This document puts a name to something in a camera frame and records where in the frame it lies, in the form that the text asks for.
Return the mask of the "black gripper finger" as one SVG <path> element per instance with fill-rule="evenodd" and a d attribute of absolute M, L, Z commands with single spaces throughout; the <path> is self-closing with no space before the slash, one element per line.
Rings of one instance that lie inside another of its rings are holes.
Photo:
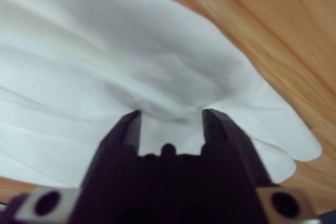
<path fill-rule="evenodd" d="M 256 187 L 272 187 L 272 182 L 250 137 L 226 113 L 215 109 L 202 111 L 204 139 L 207 144 L 222 144 L 233 153 Z"/>
<path fill-rule="evenodd" d="M 81 188 L 89 184 L 95 173 L 106 168 L 114 157 L 114 152 L 131 147 L 137 154 L 140 146 L 141 111 L 135 110 L 122 116 L 100 142 L 86 172 Z"/>

